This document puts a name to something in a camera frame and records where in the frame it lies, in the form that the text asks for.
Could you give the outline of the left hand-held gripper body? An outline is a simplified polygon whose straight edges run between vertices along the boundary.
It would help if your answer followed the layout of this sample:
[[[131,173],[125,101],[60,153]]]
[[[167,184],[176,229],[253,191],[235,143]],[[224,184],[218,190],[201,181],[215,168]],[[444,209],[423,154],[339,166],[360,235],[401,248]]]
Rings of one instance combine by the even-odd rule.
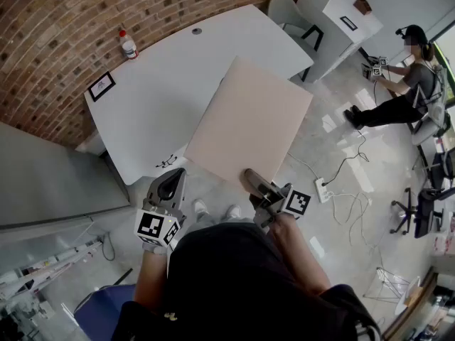
[[[170,209],[145,201],[137,211],[134,234],[144,243],[168,248],[181,229],[186,216],[176,207]]]

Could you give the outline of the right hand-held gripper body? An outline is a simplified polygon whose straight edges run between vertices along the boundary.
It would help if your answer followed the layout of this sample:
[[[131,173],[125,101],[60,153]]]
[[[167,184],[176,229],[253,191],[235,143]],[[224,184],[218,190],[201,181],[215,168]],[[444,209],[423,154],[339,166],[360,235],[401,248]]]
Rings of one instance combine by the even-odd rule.
[[[309,206],[311,196],[294,189],[291,183],[278,188],[271,183],[261,183],[250,196],[255,216],[253,222],[260,228],[273,223],[281,213],[292,215],[296,220],[303,217]]]

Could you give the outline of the person's left hand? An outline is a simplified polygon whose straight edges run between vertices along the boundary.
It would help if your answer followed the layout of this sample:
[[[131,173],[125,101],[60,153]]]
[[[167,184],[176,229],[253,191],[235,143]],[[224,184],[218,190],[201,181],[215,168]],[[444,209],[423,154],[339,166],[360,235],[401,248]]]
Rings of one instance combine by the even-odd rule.
[[[144,251],[147,251],[151,254],[159,255],[159,256],[166,256],[167,255],[167,248],[155,244],[150,244],[147,242],[144,242],[142,244],[142,249]]]

